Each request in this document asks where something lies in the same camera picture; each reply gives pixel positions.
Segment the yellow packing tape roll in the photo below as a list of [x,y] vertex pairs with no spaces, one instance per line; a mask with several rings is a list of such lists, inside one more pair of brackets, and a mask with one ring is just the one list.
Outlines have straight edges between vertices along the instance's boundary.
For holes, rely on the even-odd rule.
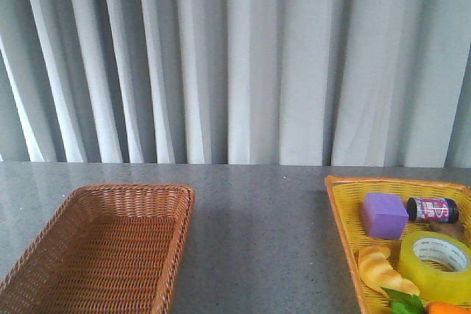
[[422,298],[463,304],[470,301],[470,249],[436,232],[416,231],[401,243],[398,271]]

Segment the toy croissant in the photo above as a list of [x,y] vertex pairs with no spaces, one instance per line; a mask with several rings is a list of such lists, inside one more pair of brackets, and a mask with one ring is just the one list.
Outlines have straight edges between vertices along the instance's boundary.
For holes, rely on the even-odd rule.
[[389,247],[373,244],[363,247],[358,253],[358,272],[364,284],[389,298],[385,288],[409,295],[420,295],[419,288],[409,279],[394,270],[389,262]]

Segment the brown wicker basket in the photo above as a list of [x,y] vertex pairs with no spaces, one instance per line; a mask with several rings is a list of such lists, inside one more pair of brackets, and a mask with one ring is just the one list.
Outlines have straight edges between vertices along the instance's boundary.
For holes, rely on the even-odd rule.
[[169,313],[194,210],[186,185],[76,189],[1,282],[3,313]]

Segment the orange toy carrot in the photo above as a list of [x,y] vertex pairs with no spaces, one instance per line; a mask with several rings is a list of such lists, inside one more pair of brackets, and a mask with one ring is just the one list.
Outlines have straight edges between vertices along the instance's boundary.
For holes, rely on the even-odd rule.
[[429,303],[426,310],[428,314],[471,314],[471,309],[441,301]]

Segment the small purple labelled bottle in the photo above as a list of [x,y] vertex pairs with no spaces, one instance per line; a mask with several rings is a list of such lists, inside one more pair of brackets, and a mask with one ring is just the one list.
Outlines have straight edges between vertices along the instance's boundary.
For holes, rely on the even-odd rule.
[[411,197],[406,203],[408,219],[412,222],[455,224],[459,219],[457,203],[448,198]]

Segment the brown ginger root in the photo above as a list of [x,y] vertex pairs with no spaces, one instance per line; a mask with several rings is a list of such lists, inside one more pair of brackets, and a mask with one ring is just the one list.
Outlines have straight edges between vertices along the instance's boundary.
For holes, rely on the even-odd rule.
[[457,222],[454,224],[449,224],[431,221],[428,228],[432,232],[438,232],[464,242],[464,225],[462,223]]

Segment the yellow woven plastic basket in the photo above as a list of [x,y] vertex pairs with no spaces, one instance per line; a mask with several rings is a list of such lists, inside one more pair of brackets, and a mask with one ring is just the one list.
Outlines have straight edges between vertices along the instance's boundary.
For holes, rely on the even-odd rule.
[[381,240],[366,235],[361,210],[369,192],[394,194],[403,202],[413,196],[455,200],[459,220],[465,226],[466,242],[470,243],[470,188],[466,185],[417,179],[340,176],[327,176],[325,185],[362,313],[390,313],[391,308],[388,299],[368,288],[361,280],[358,273],[359,250],[372,243],[381,243],[390,248],[389,263],[396,268],[401,244],[400,240]]

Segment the white pleated curtain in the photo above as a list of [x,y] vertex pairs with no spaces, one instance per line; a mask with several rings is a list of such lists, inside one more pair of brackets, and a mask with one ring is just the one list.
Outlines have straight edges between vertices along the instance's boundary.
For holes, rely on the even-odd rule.
[[470,166],[470,0],[1,0],[1,159]]

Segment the purple foam cube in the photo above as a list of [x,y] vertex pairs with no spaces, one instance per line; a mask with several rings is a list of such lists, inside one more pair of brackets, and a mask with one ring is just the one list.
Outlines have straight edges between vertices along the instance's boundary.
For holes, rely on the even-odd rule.
[[367,236],[398,240],[408,222],[408,213],[397,195],[367,193],[361,207],[361,220]]

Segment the green toy leaves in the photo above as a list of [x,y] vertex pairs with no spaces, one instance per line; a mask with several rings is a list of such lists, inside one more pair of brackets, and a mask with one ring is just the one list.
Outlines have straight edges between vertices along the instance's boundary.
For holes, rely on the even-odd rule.
[[417,294],[404,293],[390,288],[381,288],[389,297],[393,314],[427,314],[421,298]]

